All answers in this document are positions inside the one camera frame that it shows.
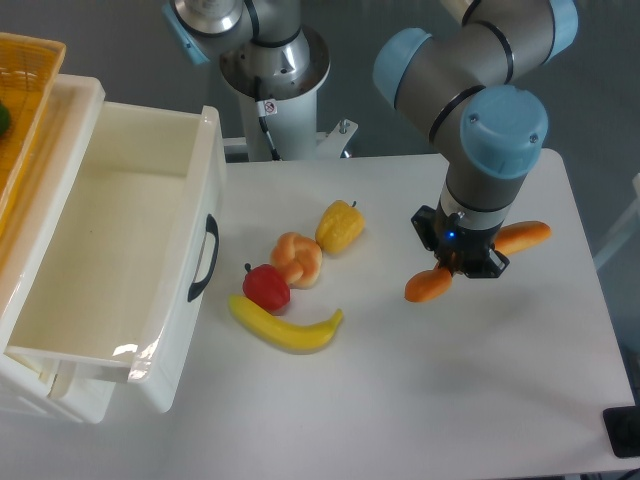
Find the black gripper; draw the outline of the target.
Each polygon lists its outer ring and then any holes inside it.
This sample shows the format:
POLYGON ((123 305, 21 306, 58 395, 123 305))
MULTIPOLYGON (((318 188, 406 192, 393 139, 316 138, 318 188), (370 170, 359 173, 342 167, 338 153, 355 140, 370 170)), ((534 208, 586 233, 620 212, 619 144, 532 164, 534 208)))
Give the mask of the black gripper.
POLYGON ((462 225, 462 212, 446 215, 441 206, 423 205, 411 223, 424 248, 434 254, 434 269, 447 269, 453 276, 498 278, 510 260, 495 247, 501 224, 476 230, 462 225))

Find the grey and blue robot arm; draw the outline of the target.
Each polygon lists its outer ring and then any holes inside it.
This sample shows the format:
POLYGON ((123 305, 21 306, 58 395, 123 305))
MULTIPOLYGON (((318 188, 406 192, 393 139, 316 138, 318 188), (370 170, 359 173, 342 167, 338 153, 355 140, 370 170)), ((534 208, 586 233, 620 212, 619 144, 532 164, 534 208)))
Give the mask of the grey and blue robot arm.
MULTIPOLYGON (((541 102, 513 82, 572 44, 578 15, 571 1, 447 7, 460 30, 445 40, 400 31, 378 53, 373 81, 449 164, 437 206, 413 216, 422 244, 451 273, 496 278, 509 263, 498 236, 548 131, 541 102)), ((164 12, 195 61, 218 60, 251 160, 318 156, 316 91, 329 58, 298 2, 171 1, 164 12)))

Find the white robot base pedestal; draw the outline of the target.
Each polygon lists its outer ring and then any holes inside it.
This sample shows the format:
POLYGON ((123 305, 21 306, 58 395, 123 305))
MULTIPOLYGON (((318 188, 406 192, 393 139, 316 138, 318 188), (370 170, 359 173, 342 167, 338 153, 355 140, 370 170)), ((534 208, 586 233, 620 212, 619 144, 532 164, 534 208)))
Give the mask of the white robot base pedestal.
POLYGON ((330 57, 308 26, 282 45, 247 42, 222 55, 220 69, 238 99, 250 162, 339 158, 358 130, 346 118, 329 132, 317 130, 317 93, 330 57))

